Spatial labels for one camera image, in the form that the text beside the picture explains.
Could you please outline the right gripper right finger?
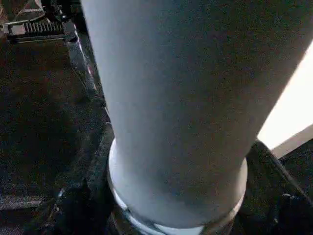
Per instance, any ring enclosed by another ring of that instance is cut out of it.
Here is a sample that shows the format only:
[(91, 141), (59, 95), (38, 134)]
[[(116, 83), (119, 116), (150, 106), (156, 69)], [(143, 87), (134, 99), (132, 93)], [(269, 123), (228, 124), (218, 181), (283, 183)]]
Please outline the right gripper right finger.
[(313, 201), (279, 160), (256, 141), (246, 156), (247, 183), (237, 235), (311, 235)]

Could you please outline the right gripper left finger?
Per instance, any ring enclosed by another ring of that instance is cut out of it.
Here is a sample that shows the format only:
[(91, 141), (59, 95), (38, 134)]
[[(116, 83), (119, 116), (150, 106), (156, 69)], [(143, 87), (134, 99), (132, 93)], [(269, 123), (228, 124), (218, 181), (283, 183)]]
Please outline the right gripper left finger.
[(105, 123), (88, 135), (75, 159), (56, 178), (53, 191), (26, 225), (26, 235), (104, 235), (114, 199), (108, 156), (114, 138)]

